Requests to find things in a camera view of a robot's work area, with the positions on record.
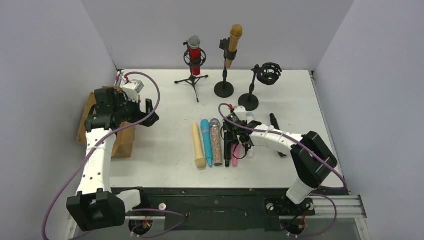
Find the black microphone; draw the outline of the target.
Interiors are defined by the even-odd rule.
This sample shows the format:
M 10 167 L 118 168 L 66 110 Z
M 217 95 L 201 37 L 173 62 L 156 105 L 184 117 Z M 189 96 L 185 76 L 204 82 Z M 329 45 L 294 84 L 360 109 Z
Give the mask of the black microphone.
M 226 168 L 230 166 L 231 162 L 231 152 L 232 152 L 232 143 L 230 140 L 229 132 L 227 130 L 224 131 L 224 146 L 223 146 L 223 158 L 224 165 Z
M 270 113 L 270 114 L 269 114 L 269 117 L 270 117 L 270 123 L 271 123 L 271 125 L 272 125 L 272 126 L 274 126 L 274 128 L 275 128 L 276 130 L 280 130 L 280 127 L 279 127 L 278 121 L 277 121 L 277 119 L 276 119 L 276 117 L 275 117 L 274 113 Z M 284 153 L 282 153 L 282 152 L 278 152 L 278 155 L 279 155 L 279 157 L 280 157 L 280 158 L 284 158 L 284 157 L 286 157 L 286 156 L 287 156 L 286 154 L 284 154 Z

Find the white microphone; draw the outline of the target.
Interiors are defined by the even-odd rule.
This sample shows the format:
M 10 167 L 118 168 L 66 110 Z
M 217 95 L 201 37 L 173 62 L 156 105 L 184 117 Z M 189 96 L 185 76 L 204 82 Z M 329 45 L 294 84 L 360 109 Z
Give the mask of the white microphone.
M 246 122 L 249 124 L 250 122 L 254 121 L 254 114 L 252 112 L 247 112 L 246 113 Z M 251 146 L 251 148 L 249 149 L 249 151 L 247 152 L 247 158 L 253 158 L 254 157 L 254 147 Z

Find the pink microphone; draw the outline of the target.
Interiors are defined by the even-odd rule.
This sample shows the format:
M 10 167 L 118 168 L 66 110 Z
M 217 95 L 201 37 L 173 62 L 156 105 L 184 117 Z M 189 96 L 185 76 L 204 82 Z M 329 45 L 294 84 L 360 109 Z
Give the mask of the pink microphone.
M 240 158 L 240 145 L 232 144 L 231 146 L 231 165 L 235 168 L 238 166 L 238 161 Z

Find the silver glitter microphone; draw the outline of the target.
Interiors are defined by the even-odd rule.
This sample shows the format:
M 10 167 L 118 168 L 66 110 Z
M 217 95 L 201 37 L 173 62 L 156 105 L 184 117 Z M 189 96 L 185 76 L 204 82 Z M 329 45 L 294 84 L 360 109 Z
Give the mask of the silver glitter microphone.
M 223 165 L 223 154 L 221 147 L 220 121 L 217 118 L 212 118 L 209 122 L 211 146 L 213 154 L 213 165 L 219 167 Z

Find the brown cardboard box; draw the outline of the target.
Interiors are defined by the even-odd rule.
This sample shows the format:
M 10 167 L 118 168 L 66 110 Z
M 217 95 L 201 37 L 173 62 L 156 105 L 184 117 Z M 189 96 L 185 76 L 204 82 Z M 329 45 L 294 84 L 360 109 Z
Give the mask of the brown cardboard box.
M 129 126 L 131 123 L 116 124 L 114 112 L 118 105 L 129 102 L 121 87 L 104 86 L 91 92 L 85 104 L 83 115 L 77 133 L 77 141 L 88 144 L 86 133 L 95 129 L 117 130 Z M 115 133 L 116 139 L 112 148 L 113 158 L 129 158 L 132 155 L 135 140 L 135 126 Z

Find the blue microphone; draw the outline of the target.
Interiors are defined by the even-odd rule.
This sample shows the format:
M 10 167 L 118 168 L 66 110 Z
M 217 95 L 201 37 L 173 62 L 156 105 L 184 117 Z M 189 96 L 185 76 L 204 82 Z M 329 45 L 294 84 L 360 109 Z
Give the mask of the blue microphone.
M 203 137 L 206 161 L 209 167 L 213 167 L 213 149 L 211 143 L 211 128 L 209 121 L 207 119 L 202 119 L 200 122 L 200 128 Z

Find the black clip microphone stand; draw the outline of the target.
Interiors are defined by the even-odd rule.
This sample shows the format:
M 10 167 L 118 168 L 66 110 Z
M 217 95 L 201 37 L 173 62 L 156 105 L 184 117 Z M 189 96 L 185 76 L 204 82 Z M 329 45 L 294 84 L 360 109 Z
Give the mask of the black clip microphone stand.
M 224 57 L 224 69 L 222 71 L 222 81 L 218 82 L 214 87 L 214 93 L 216 96 L 220 98 L 229 98 L 234 94 L 234 86 L 228 82 L 228 68 L 227 66 L 227 60 L 235 60 L 237 56 L 237 50 L 234 52 L 230 51 L 230 42 L 231 38 L 225 38 L 220 41 L 219 48 L 224 51 L 223 57 Z

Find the cream microphone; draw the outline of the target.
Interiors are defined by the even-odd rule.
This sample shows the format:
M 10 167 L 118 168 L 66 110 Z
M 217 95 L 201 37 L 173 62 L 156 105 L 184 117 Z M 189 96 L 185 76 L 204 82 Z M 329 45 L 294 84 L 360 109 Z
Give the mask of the cream microphone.
M 200 140 L 199 128 L 196 123 L 192 123 L 192 137 L 194 145 L 194 163 L 198 169 L 203 169 L 206 167 L 206 159 L 202 150 L 202 143 Z

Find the black tripod shock-mount stand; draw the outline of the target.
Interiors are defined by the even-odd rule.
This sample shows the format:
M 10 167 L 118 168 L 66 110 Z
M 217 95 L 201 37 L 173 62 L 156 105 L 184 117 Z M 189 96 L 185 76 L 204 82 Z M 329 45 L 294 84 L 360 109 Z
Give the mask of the black tripod shock-mount stand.
M 183 80 L 176 80 L 174 83 L 180 84 L 180 83 L 187 83 L 189 84 L 195 93 L 196 102 L 199 103 L 199 97 L 196 89 L 196 84 L 201 79 L 207 79 L 209 76 L 201 75 L 201 67 L 204 65 L 207 59 L 207 55 L 203 49 L 200 47 L 198 48 L 192 48 L 189 45 L 189 41 L 183 42 L 183 45 L 186 47 L 186 51 L 183 54 L 183 60 L 184 63 L 189 67 L 190 76 L 187 79 Z

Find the red glitter microphone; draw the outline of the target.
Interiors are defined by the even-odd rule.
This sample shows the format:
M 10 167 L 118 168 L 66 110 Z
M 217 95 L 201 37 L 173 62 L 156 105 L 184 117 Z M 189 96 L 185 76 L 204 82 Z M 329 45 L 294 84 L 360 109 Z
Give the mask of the red glitter microphone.
M 201 40 L 197 35 L 192 35 L 187 40 L 190 62 L 192 63 L 192 73 L 194 76 L 199 76 L 201 74 L 201 67 L 199 66 L 201 62 L 200 44 Z

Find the gold microphone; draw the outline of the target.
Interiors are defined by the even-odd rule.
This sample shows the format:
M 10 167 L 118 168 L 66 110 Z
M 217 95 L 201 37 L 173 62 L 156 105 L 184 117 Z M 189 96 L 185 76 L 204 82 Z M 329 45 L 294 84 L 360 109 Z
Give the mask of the gold microphone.
M 237 55 L 237 48 L 241 37 L 243 36 L 243 26 L 234 24 L 230 30 L 228 49 L 226 52 L 225 67 L 230 68 Z

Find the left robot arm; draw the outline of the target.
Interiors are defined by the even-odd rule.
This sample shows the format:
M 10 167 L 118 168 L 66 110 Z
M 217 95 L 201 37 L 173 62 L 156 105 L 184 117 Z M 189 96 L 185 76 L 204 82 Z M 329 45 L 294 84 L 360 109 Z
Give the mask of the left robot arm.
M 151 99 L 140 110 L 140 90 L 104 87 L 93 92 L 94 104 L 84 122 L 86 160 L 76 195 L 67 198 L 66 208 L 83 232 L 121 226 L 126 214 L 142 203 L 141 188 L 113 194 L 110 168 L 119 128 L 151 127 L 158 121 Z

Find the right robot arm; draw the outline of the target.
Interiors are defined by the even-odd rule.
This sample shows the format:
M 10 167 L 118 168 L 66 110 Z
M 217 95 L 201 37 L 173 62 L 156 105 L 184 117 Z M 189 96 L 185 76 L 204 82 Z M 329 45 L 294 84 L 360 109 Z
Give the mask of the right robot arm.
M 248 149 L 264 147 L 280 153 L 289 151 L 297 179 L 283 198 L 294 205 L 303 203 L 331 173 L 337 173 L 335 168 L 338 160 L 314 131 L 306 134 L 289 133 L 255 120 L 248 123 L 234 112 L 224 119 L 224 126 Z

